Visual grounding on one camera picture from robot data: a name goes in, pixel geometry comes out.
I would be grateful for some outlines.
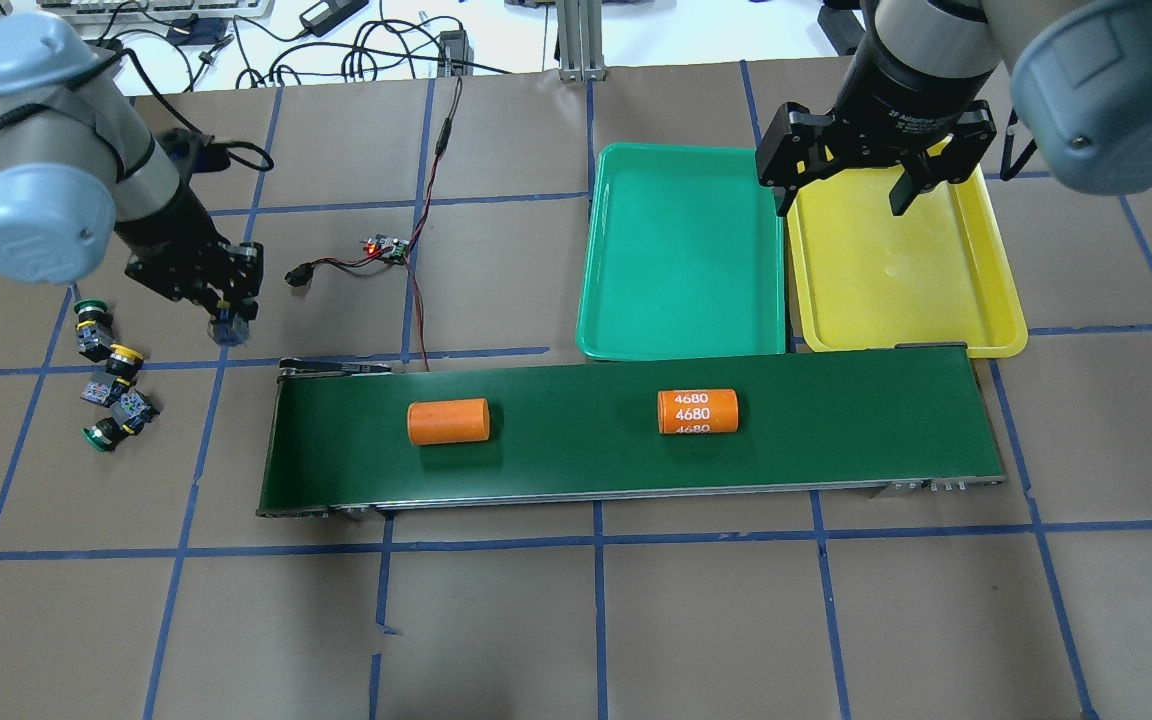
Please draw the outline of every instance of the green tray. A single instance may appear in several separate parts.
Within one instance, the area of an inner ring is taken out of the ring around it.
[[[660,389],[730,387],[740,430],[662,435]],[[407,406],[487,397],[486,442],[412,447]],[[963,348],[280,382],[260,509],[488,505],[1001,479]]]
[[[785,229],[753,150],[599,156],[576,346],[596,361],[785,353]]]

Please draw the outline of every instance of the metal post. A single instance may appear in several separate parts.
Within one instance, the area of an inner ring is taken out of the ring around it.
[[[602,79],[602,0],[556,0],[558,74],[564,81]]]

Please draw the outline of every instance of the white printed number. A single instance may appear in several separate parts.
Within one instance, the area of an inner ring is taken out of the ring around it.
[[[707,407],[688,407],[685,410],[679,410],[673,418],[676,420],[707,420],[708,416]]]

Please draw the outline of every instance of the plug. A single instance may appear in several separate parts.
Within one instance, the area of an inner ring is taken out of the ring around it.
[[[301,263],[283,275],[283,281],[291,287],[305,287],[311,278],[314,278],[314,265]]]

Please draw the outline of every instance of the robotic arm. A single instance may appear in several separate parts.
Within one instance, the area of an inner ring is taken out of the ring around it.
[[[901,165],[892,214],[968,179],[996,124],[975,100],[998,60],[1053,176],[1119,195],[1152,187],[1152,0],[867,0],[827,114],[786,103],[756,151],[781,215],[809,182]],[[940,154],[929,152],[948,137]]]
[[[116,60],[54,15],[0,18],[0,274],[77,281],[115,232],[132,250],[128,276],[204,306],[212,340],[241,344],[262,247],[220,236],[188,185],[197,142],[173,160],[109,78]]]

